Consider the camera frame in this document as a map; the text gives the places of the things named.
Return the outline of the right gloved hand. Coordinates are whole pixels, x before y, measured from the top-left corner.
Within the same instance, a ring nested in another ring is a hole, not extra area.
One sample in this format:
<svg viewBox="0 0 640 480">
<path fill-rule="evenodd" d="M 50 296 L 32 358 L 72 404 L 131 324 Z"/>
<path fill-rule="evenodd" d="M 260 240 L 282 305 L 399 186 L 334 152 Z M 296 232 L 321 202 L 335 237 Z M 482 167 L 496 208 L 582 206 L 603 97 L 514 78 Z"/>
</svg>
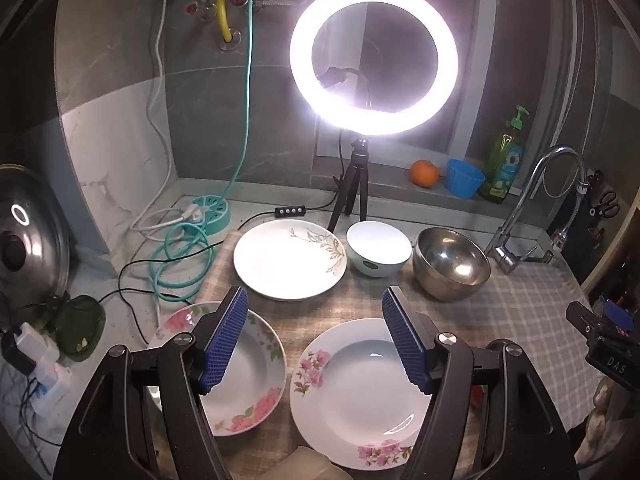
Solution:
<svg viewBox="0 0 640 480">
<path fill-rule="evenodd" d="M 603 460 L 620 443 L 639 411 L 639 398 L 611 378 L 603 376 L 592 398 L 593 409 L 586 419 L 585 437 L 574 455 L 579 467 Z"/>
</svg>

